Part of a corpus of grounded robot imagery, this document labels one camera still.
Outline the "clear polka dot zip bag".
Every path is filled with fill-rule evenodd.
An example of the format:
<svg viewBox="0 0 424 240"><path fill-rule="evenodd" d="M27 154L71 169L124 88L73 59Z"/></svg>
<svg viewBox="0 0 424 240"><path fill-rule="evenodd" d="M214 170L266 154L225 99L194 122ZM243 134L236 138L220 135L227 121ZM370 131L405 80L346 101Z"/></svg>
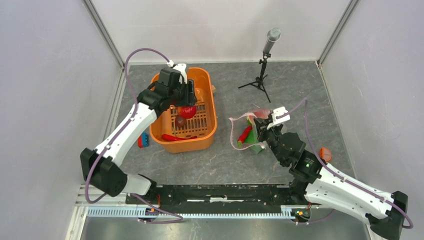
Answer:
<svg viewBox="0 0 424 240"><path fill-rule="evenodd" d="M259 154L266 149L264 143L258 141L258 131L254 120L265 120L271 112L269 108L256 108L239 117L230 117L230 143L238 151L251 149Z"/></svg>

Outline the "red toy tomato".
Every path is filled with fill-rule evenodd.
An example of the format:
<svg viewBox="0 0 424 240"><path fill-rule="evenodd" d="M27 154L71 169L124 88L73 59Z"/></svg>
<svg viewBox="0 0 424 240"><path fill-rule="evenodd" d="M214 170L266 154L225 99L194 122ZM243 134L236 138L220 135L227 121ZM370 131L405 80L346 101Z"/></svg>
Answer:
<svg viewBox="0 0 424 240"><path fill-rule="evenodd" d="M191 119L197 114L196 106L180 106L177 110L178 115L184 119Z"/></svg>

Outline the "red toy chili pepper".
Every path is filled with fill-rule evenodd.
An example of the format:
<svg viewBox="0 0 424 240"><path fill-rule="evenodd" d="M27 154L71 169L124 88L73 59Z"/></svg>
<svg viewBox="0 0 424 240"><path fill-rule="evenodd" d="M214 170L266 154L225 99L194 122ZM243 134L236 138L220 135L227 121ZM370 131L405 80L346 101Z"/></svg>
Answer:
<svg viewBox="0 0 424 240"><path fill-rule="evenodd" d="M253 127L251 125L247 126L241 135L238 137L237 144L241 146L245 143L246 138L249 136L250 132L252 131Z"/></svg>

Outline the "green toy bok choy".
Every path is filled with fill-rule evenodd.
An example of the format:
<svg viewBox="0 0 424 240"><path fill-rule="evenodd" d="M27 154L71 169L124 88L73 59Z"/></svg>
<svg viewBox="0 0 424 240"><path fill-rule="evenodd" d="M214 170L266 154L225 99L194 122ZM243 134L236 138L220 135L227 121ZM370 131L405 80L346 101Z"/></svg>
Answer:
<svg viewBox="0 0 424 240"><path fill-rule="evenodd" d="M255 131L251 129L247 137L245 138L244 143L248 146L248 150L251 150L255 154L260 154L265 149L258 145L259 142L255 136Z"/></svg>

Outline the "orange plastic basket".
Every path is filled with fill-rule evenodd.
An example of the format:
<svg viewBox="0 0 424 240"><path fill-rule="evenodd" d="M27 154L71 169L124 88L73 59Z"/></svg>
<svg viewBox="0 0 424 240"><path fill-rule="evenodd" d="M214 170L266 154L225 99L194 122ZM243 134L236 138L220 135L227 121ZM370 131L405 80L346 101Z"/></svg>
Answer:
<svg viewBox="0 0 424 240"><path fill-rule="evenodd" d="M187 76L194 81L194 92L197 98L195 105L197 109L196 115L187 120L187 125L184 128L176 128L175 118L178 115L178 109L171 106L149 127L151 139L172 154L209 148L214 142L214 135L218 126L210 74L203 68L190 67L187 71ZM197 138L164 141L162 139L163 134L180 138L193 136L197 136Z"/></svg>

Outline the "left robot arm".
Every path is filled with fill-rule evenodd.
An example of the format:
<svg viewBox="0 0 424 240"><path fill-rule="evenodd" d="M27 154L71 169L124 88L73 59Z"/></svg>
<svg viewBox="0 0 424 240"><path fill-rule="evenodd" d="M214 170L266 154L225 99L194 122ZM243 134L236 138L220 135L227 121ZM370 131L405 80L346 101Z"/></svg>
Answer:
<svg viewBox="0 0 424 240"><path fill-rule="evenodd" d="M187 77L184 63L163 68L158 80L139 93L135 104L118 127L93 150L80 154L84 180L104 195L137 194L145 204L153 203L157 190L143 175L126 174L120 168L128 151L141 134L171 106L196 104L193 80Z"/></svg>

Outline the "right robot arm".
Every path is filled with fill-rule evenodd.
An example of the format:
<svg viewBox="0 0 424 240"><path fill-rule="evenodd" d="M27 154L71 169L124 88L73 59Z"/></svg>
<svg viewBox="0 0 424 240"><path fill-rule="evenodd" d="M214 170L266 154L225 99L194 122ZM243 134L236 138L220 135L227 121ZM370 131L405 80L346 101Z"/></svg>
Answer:
<svg viewBox="0 0 424 240"><path fill-rule="evenodd" d="M297 133L282 133L282 126L270 119L254 118L252 125L258 141L293 175L288 191L293 203L330 207L360 220L384 239L400 239L408 207L405 193L382 191L344 174L306 150Z"/></svg>

